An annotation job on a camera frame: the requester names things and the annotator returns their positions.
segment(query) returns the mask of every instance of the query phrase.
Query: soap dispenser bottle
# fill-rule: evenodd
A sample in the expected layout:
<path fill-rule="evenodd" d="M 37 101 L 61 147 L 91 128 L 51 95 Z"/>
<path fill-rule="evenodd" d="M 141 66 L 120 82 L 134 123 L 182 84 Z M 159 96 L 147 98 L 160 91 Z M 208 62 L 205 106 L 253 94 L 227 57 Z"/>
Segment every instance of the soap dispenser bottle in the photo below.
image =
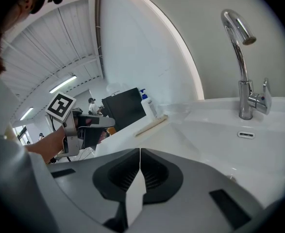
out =
<path fill-rule="evenodd" d="M 152 102 L 152 99 L 148 98 L 147 94 L 145 94 L 144 91 L 145 91 L 145 89 L 140 90 L 140 92 L 142 93 L 141 105 L 142 105 L 144 112 L 146 113 L 147 117 L 150 120 L 155 120 L 155 119 L 157 119 L 157 112 L 156 112 L 155 106 Z"/>

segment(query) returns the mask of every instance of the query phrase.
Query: forearm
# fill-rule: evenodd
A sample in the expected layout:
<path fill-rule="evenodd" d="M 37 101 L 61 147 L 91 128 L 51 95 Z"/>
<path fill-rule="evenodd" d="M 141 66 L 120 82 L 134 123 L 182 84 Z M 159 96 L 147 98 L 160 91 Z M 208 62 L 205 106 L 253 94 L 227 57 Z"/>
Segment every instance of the forearm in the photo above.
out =
<path fill-rule="evenodd" d="M 63 127 L 60 127 L 58 130 L 44 137 L 37 143 L 26 145 L 25 147 L 29 152 L 39 153 L 42 155 L 45 163 L 47 163 L 63 149 L 64 137 L 65 131 Z"/>

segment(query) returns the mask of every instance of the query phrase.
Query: bottle label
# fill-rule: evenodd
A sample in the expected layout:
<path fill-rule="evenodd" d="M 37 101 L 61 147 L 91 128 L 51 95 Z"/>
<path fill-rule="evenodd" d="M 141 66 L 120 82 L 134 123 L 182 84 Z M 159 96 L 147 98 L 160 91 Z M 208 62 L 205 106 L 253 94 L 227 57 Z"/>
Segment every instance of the bottle label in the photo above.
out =
<path fill-rule="evenodd" d="M 155 107 L 154 107 L 154 104 L 152 103 L 152 100 L 150 100 L 148 102 L 149 106 L 150 106 L 150 109 L 152 110 L 152 113 L 155 117 L 157 117 L 157 113 L 156 113 L 156 110 L 155 110 Z"/>

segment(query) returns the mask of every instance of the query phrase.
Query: sink basin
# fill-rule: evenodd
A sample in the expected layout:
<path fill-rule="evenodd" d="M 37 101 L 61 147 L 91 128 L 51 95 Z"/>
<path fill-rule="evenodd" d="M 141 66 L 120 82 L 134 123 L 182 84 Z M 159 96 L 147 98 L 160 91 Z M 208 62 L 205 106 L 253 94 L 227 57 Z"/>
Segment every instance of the sink basin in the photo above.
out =
<path fill-rule="evenodd" d="M 251 120 L 239 118 L 238 108 L 239 99 L 194 102 L 184 120 L 171 120 L 138 147 L 206 163 L 266 207 L 285 195 L 285 98 L 273 98 L 270 114 L 254 111 Z"/>

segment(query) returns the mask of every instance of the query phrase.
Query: white shirt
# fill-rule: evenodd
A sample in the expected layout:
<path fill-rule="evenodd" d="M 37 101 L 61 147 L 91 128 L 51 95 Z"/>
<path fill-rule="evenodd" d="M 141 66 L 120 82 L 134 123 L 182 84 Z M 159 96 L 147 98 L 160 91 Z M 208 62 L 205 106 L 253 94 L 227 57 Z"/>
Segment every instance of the white shirt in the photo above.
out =
<path fill-rule="evenodd" d="M 97 111 L 99 110 L 99 107 L 94 104 L 94 103 L 91 103 L 88 107 L 88 110 L 93 113 L 94 116 L 98 116 L 99 114 L 97 113 Z"/>

